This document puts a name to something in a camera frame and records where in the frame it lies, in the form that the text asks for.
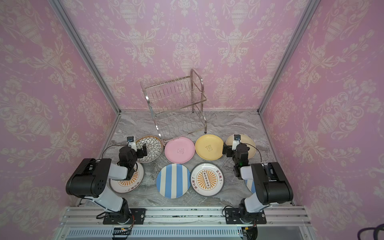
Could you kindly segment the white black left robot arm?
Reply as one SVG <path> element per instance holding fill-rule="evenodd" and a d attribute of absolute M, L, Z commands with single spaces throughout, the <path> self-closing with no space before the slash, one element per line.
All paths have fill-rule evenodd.
<path fill-rule="evenodd" d="M 97 215 L 104 225 L 136 223 L 135 215 L 126 199 L 119 197 L 108 187 L 111 181 L 130 181 L 139 167 L 137 160 L 148 155 L 147 145 L 136 149 L 132 145 L 123 146 L 119 151 L 119 162 L 111 159 L 83 159 L 66 183 L 66 192 L 70 196 L 89 200 L 104 211 Z"/>

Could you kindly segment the pink bear plate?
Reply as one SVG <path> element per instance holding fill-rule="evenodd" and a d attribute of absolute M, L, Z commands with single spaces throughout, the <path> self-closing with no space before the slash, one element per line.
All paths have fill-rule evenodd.
<path fill-rule="evenodd" d="M 186 137 L 179 137 L 169 141 L 165 146 L 166 158 L 174 164 L 188 162 L 195 155 L 195 144 Z"/>

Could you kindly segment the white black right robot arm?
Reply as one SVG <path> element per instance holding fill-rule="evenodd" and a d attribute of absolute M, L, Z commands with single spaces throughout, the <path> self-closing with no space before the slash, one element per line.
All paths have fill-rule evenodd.
<path fill-rule="evenodd" d="M 242 199 L 239 204 L 240 219 L 253 222 L 263 213 L 263 210 L 290 202 L 294 198 L 293 189 L 280 164 L 250 164 L 248 159 L 249 147 L 239 143 L 235 147 L 223 144 L 223 155 L 231 157 L 234 162 L 234 174 L 240 180 L 251 180 L 255 193 Z"/>

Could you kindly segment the yellow bear plate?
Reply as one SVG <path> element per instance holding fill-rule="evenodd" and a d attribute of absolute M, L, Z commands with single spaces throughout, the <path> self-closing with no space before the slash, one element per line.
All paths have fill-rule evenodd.
<path fill-rule="evenodd" d="M 203 135 L 195 143 L 196 153 L 204 160 L 215 161 L 223 156 L 224 142 L 216 135 Z"/>

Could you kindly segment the cream beige plate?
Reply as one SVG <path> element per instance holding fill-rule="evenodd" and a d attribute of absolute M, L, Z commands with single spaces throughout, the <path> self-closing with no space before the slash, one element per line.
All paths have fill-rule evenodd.
<path fill-rule="evenodd" d="M 227 146 L 232 146 L 234 135 L 231 135 L 226 140 Z M 241 134 L 241 143 L 249 147 L 248 159 L 251 159 L 255 156 L 257 150 L 254 148 L 256 146 L 255 142 L 247 135 Z"/>

